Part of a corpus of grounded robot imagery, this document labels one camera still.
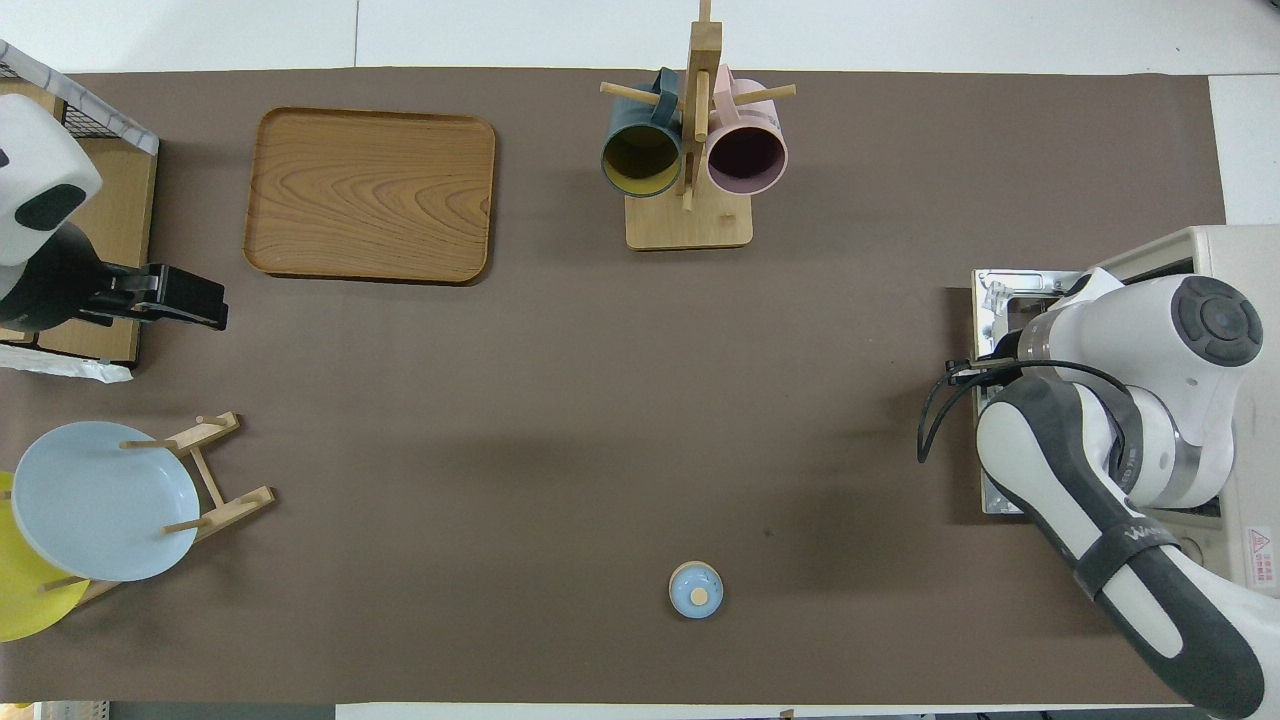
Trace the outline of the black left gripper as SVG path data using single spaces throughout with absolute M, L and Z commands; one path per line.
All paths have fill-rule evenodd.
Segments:
M 214 331 L 227 328 L 229 306 L 223 284 L 159 263 L 140 268 L 108 263 L 105 268 L 105 286 L 90 295 L 76 311 L 76 319 L 90 323 L 173 319 Z

